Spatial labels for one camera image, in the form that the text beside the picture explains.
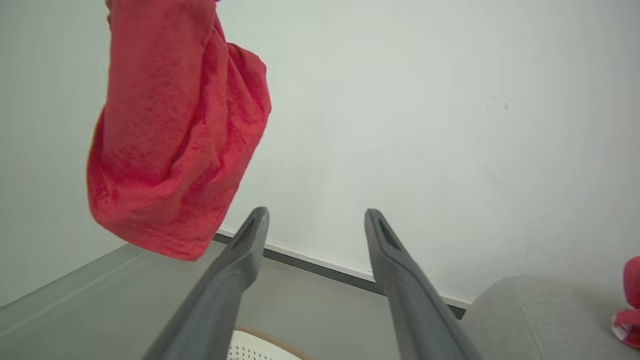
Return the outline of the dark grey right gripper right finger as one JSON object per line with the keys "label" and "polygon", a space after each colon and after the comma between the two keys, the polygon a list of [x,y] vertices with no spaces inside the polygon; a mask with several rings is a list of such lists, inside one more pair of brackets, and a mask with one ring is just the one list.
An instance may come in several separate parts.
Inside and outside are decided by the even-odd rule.
{"label": "dark grey right gripper right finger", "polygon": [[365,235],[375,284],[388,299],[403,360],[479,360],[462,330],[381,211],[365,212]]}

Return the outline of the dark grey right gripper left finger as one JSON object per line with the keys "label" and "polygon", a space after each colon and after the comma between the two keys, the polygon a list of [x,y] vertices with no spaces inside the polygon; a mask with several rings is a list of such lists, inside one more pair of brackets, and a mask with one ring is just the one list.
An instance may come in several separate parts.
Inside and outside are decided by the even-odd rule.
{"label": "dark grey right gripper left finger", "polygon": [[258,278],[270,215],[254,208],[144,354],[145,360],[225,360],[243,293]]}

